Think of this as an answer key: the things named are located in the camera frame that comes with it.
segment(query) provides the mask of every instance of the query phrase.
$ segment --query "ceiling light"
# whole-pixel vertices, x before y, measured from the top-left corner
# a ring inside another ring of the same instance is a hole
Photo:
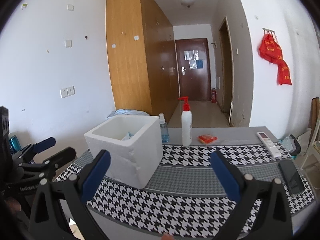
[[[190,8],[195,3],[195,0],[181,0],[181,4]]]

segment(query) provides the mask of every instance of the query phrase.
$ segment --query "white foam box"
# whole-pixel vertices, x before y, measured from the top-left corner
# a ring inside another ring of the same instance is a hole
[[[122,141],[128,132],[134,136]],[[94,158],[110,152],[106,176],[135,188],[147,185],[163,156],[158,116],[116,115],[84,137]]]

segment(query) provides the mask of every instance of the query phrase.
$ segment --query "wooden cabinet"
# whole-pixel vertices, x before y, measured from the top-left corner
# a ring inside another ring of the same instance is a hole
[[[167,17],[154,0],[107,0],[106,34],[116,109],[164,113],[168,122],[178,104],[179,87]]]

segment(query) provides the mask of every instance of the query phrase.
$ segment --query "fire extinguisher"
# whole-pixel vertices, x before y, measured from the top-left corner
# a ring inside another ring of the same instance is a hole
[[[215,88],[213,88],[212,90],[211,90],[211,102],[212,103],[216,103],[217,102],[217,91],[216,91],[216,89]]]

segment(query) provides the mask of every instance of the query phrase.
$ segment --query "black phone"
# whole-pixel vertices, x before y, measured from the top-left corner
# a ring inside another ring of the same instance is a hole
[[[304,191],[304,185],[300,174],[292,160],[283,160],[279,162],[279,168],[282,171],[284,180],[288,186],[291,196],[297,195]]]

